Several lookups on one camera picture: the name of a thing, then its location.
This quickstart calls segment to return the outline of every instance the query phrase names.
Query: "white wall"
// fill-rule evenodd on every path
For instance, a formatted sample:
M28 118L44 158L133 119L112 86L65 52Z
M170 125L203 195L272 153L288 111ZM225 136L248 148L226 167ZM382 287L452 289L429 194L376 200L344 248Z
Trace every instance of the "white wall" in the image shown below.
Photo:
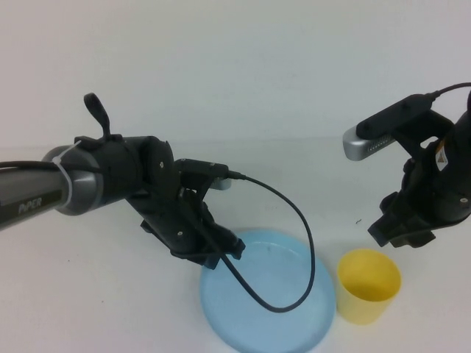
M340 135L469 81L470 33L470 0L1 0L0 147L97 136L89 91L123 135Z

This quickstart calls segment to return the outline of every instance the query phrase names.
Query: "robotic arm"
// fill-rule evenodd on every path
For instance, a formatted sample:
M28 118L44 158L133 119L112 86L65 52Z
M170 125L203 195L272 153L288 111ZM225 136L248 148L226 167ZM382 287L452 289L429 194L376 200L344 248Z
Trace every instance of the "robotic arm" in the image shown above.
M229 182L226 165L174 161L167 142L111 135L107 113L93 93L85 96L85 105L101 124L103 137L78 137L74 148L57 147L43 159L52 161L68 150L60 162L66 178L51 163L1 164L0 229L53 208L80 215L126 199L142 215L142 228L172 255L215 268L220 256L210 237L225 254L240 259L244 243L218 225L203 202L210 187Z
M368 229L380 246L424 246L435 239L433 230L470 215L471 94L456 124L431 109L443 93L469 86L409 96L345 132L350 160L362 160L395 141L411 155L400 191L383 199L383 216ZM437 140L422 148L421 142L431 137Z

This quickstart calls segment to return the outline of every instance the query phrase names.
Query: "blue plastic plate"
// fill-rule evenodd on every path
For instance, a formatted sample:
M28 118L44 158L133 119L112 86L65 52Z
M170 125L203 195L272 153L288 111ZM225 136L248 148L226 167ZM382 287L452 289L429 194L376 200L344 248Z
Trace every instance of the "blue plastic plate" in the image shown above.
M278 307L298 300L311 271L309 248L273 230L252 230L238 236L247 247L240 260L231 261L254 290ZM242 353L307 352L327 334L336 311L332 279L318 258L311 294L288 313L262 308L222 261L215 270L203 268L200 296L213 330Z

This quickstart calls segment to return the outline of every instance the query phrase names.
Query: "yellow cup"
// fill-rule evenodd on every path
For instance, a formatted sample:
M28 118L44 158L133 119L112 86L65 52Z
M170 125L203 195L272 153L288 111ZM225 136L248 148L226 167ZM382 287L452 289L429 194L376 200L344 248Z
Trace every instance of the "yellow cup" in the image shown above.
M386 255L371 249L346 253L337 267L337 310L353 324L371 324L400 289L400 272Z

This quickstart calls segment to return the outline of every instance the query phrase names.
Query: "black lever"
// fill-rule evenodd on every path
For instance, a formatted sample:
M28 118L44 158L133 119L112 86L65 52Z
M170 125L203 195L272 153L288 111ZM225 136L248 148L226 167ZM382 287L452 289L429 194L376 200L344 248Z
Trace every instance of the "black lever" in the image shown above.
M111 139L111 132L110 132L110 118L108 118L108 114L106 113L103 104L100 102L98 97L95 93L86 94L83 97L83 101L85 102L85 106L87 107L90 114L98 121L98 124L103 128L103 139L110 140Z
M86 151L93 151L106 144L106 142L121 141L123 139L121 135L111 135L110 118L108 117L108 114L106 113L103 104L100 102L96 94L85 94L85 96L83 97L83 101L88 109L88 112L90 112L90 114L95 118L96 121L98 121L98 124L100 124L100 126L102 127L103 136L98 140L89 138L87 136L80 136L78 138L75 138L75 143L77 141L80 141L81 149L84 149Z

